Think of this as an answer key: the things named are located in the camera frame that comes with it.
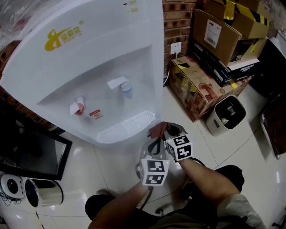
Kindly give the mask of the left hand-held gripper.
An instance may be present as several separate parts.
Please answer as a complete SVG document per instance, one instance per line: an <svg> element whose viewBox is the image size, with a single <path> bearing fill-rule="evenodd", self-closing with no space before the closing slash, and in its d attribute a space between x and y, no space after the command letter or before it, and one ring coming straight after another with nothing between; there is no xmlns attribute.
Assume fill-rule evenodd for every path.
<svg viewBox="0 0 286 229"><path fill-rule="evenodd" d="M170 160L165 155L164 140L149 139L141 150L135 172L144 186L162 186L166 180Z"/></svg>

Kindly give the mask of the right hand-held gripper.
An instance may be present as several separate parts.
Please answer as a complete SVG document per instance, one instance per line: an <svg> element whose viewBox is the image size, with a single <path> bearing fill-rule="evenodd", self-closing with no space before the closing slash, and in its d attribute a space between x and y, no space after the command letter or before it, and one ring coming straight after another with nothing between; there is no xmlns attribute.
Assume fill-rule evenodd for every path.
<svg viewBox="0 0 286 229"><path fill-rule="evenodd" d="M190 135L179 124L168 123L163 133L167 151L176 161L181 161L193 156L193 144Z"/></svg>

